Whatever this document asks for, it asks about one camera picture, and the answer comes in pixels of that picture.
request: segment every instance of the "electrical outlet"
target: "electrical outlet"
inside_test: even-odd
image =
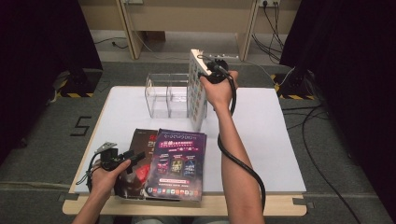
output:
[[[143,0],[122,0],[124,4],[143,5]]]
[[[229,56],[229,55],[225,55],[225,54],[221,54],[221,55],[209,55],[210,59],[219,59],[219,60],[224,60],[226,62],[230,62],[230,61],[240,61],[239,60],[239,56]]]
[[[259,3],[259,7],[263,7],[263,2],[264,2],[265,0],[260,0],[260,3]],[[275,7],[276,6],[276,4],[279,6],[279,4],[280,4],[280,0],[266,0],[267,1],[267,7]]]

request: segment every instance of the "black curtain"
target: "black curtain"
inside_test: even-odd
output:
[[[332,22],[316,29],[326,12]],[[394,0],[303,0],[280,62],[315,73],[348,150],[396,222],[395,12]]]
[[[0,7],[0,162],[32,128],[63,71],[102,69],[77,0]]]

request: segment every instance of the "purple magazine cover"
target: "purple magazine cover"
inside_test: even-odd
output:
[[[160,129],[145,186],[147,198],[202,199],[206,135]]]

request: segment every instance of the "wrist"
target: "wrist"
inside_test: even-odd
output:
[[[215,109],[215,111],[218,113],[224,113],[226,111],[230,111],[229,105],[227,104],[217,104],[217,105],[213,105],[213,108]]]
[[[88,201],[92,201],[99,204],[105,204],[108,199],[109,199],[109,195],[97,191],[92,191],[90,193]]]
[[[228,106],[215,107],[215,111],[219,119],[222,119],[224,117],[231,117],[231,111]]]

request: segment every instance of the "black controller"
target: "black controller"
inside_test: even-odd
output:
[[[206,77],[212,84],[220,83],[228,74],[228,64],[224,60],[216,59],[206,64],[207,69],[212,72],[210,76],[204,73],[198,73],[198,77]]]
[[[133,171],[132,168],[136,166],[139,161],[146,158],[145,152],[135,155],[132,150],[129,150],[117,155],[118,151],[117,148],[112,147],[100,153],[100,161],[103,169],[112,171],[124,161],[131,160],[131,164],[126,169],[126,173],[130,174]]]

